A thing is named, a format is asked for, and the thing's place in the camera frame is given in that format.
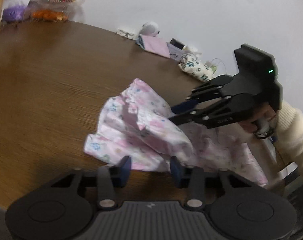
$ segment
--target pink floral fabric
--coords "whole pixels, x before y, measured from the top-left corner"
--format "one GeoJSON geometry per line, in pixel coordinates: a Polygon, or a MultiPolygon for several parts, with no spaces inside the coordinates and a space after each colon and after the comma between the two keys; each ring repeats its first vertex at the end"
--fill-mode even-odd
{"type": "Polygon", "coordinates": [[[170,157],[176,156],[205,171],[228,168],[259,185],[267,183],[246,143],[237,143],[222,128],[193,122],[178,127],[168,119],[172,115],[163,98],[135,79],[105,103],[97,132],[87,136],[84,152],[111,164],[130,155],[132,168],[142,171],[168,171],[170,157]]]}

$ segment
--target white logo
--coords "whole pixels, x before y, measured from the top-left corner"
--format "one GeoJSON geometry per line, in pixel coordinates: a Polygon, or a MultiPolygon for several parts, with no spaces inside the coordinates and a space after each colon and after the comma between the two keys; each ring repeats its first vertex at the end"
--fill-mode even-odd
{"type": "Polygon", "coordinates": [[[154,204],[154,203],[150,203],[150,204],[148,204],[147,205],[147,207],[149,207],[149,208],[153,208],[153,207],[155,207],[156,205],[154,204]]]}

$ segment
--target white wall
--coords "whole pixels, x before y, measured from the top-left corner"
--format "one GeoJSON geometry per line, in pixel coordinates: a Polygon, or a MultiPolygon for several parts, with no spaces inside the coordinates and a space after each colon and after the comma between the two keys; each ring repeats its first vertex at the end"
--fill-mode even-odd
{"type": "Polygon", "coordinates": [[[284,99],[303,110],[303,0],[86,0],[74,20],[136,32],[155,21],[160,37],[222,59],[229,74],[234,49],[248,43],[275,56],[284,99]]]}

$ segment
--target floral cloth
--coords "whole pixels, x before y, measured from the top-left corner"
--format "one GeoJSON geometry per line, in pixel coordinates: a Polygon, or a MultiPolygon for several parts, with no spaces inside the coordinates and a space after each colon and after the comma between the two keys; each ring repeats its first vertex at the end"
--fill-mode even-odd
{"type": "Polygon", "coordinates": [[[259,185],[267,183],[247,144],[238,144],[223,128],[192,122],[177,127],[168,119],[172,115],[163,98],[135,79],[105,103],[97,132],[87,136],[84,152],[112,164],[130,155],[132,168],[142,171],[168,171],[170,157],[176,156],[205,171],[228,168],[259,185]]]}
{"type": "Polygon", "coordinates": [[[203,64],[193,53],[186,53],[182,56],[180,64],[178,64],[181,71],[205,82],[211,80],[216,67],[210,62],[203,64]]]}

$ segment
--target silver screw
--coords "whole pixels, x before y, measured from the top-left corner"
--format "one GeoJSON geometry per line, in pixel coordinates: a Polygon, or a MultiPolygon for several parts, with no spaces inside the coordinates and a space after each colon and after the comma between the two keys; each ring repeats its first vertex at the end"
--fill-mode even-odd
{"type": "Polygon", "coordinates": [[[190,207],[200,207],[202,204],[202,201],[199,199],[190,199],[187,201],[187,205],[190,207]]]}
{"type": "Polygon", "coordinates": [[[112,199],[103,199],[99,202],[99,205],[104,208],[109,208],[115,205],[115,201],[112,199]]]}

